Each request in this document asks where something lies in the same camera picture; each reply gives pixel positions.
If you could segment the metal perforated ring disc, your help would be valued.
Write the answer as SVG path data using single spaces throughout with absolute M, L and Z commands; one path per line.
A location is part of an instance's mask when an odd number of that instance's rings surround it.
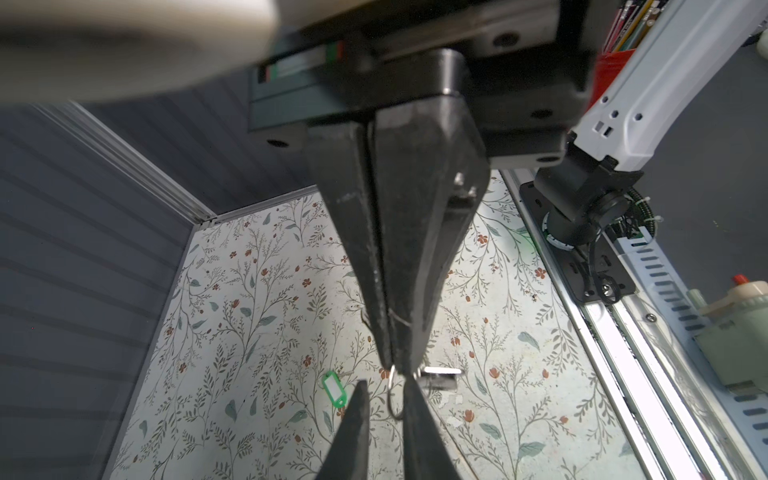
M 453 391 L 464 371 L 453 367 L 424 366 L 414 374 L 417 384 L 427 391 Z

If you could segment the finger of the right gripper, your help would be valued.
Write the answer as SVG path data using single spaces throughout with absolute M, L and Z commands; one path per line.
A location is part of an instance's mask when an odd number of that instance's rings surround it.
M 375 185 L 367 128 L 356 122 L 308 130 L 309 170 L 353 268 L 381 365 L 393 365 Z

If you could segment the small metal keyring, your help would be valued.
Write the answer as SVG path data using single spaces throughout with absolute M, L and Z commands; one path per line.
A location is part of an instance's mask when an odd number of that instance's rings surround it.
M 390 417 L 395 421 L 404 419 L 403 395 L 406 378 L 399 373 L 395 365 L 389 369 L 386 387 L 386 407 Z

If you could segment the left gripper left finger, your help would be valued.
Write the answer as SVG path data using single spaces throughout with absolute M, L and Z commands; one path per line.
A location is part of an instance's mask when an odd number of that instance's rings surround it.
M 316 480 L 365 480 L 369 466 L 370 395 L 365 380 L 355 386 L 345 416 Z

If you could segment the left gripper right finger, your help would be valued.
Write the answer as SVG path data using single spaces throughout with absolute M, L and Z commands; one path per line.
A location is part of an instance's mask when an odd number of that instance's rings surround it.
M 459 480 L 426 398 L 414 378 L 403 390 L 403 461 L 405 480 Z

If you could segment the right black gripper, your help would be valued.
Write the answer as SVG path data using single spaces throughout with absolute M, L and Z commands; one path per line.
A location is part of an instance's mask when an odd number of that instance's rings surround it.
M 275 146 L 299 150 L 313 126 L 380 110 L 374 179 L 398 372 L 422 363 L 448 271 L 489 185 L 486 152 L 495 169 L 562 161 L 614 9 L 334 1 L 305 21 L 287 11 L 276 45 L 252 69 L 248 130 Z

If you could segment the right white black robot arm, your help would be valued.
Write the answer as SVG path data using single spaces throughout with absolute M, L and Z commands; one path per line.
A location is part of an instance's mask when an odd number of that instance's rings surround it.
M 661 10 L 603 93 L 615 1 L 370 1 L 315 14 L 257 63 L 249 129 L 305 156 L 385 367 L 418 369 L 493 170 L 535 169 L 555 237 L 591 240 L 767 16 L 763 1 Z

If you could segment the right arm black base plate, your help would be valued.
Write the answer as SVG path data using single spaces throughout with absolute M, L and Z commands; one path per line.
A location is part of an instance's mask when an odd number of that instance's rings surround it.
M 606 289 L 604 296 L 622 299 L 636 292 L 634 280 L 605 236 L 597 240 L 592 261 L 589 255 L 590 244 L 574 247 L 571 250 L 560 249 L 547 238 L 547 221 L 551 213 L 551 203 L 535 188 L 533 182 L 523 183 L 519 193 L 523 205 L 534 219 L 537 230 L 544 237 L 544 245 L 551 250 L 566 289 L 575 303 L 584 305 L 601 301 L 594 286 L 592 270 L 600 276 L 613 279 L 613 282 L 608 282 L 608 286 L 615 286 L 618 293 Z

